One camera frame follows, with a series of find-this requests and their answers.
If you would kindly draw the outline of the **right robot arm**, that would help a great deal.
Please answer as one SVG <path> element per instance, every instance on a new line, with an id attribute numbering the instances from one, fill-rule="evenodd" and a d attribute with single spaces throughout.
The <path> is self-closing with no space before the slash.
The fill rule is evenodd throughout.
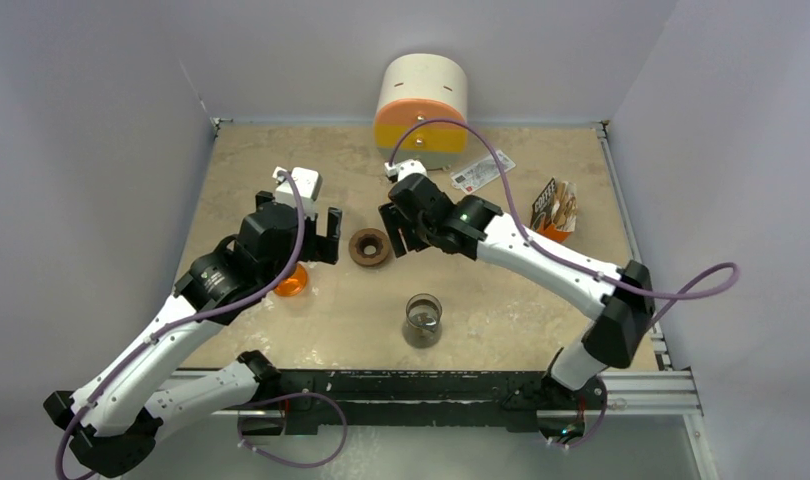
<path id="1" fill-rule="evenodd" d="M 435 247 L 516 273 L 567 301 L 591 324 L 553 358 L 542 381 L 545 399 L 565 407 L 608 368 L 631 365 L 654 313 L 641 295 L 650 288 L 647 267 L 598 261 L 526 227 L 498 205 L 475 195 L 452 201 L 422 174 L 395 183 L 379 214 L 393 251 Z"/>

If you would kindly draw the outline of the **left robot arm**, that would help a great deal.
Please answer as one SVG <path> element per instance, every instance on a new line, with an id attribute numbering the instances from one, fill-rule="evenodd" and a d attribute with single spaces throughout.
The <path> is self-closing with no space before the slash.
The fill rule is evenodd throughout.
<path id="1" fill-rule="evenodd" d="M 64 433 L 59 452 L 73 454 L 89 475 L 115 478 L 166 437 L 215 411 L 313 401 L 310 387 L 285 381 L 256 350 L 177 388 L 165 382 L 301 263 L 335 264 L 341 222 L 341 211 L 330 208 L 319 234 L 315 213 L 258 193 L 240 230 L 191 263 L 156 317 L 109 367 L 83 387 L 55 391 L 44 401 Z"/>

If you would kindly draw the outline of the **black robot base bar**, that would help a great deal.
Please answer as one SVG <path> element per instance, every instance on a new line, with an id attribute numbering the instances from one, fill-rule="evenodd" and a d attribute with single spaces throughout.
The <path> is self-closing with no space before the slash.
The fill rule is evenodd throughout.
<path id="1" fill-rule="evenodd" d="M 604 405 L 592 378 L 579 391 L 541 371 L 285 369 L 238 405 L 286 420 L 289 435 L 321 426 L 495 427 L 511 433 L 579 437 L 587 414 Z"/>

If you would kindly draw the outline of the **glass carafe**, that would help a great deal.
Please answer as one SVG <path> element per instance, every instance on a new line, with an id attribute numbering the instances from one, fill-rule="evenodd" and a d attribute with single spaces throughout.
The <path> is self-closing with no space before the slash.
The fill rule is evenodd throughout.
<path id="1" fill-rule="evenodd" d="M 414 348 L 429 348 L 442 335 L 443 308 L 439 299 L 428 293 L 411 297 L 405 306 L 402 333 L 405 341 Z"/>

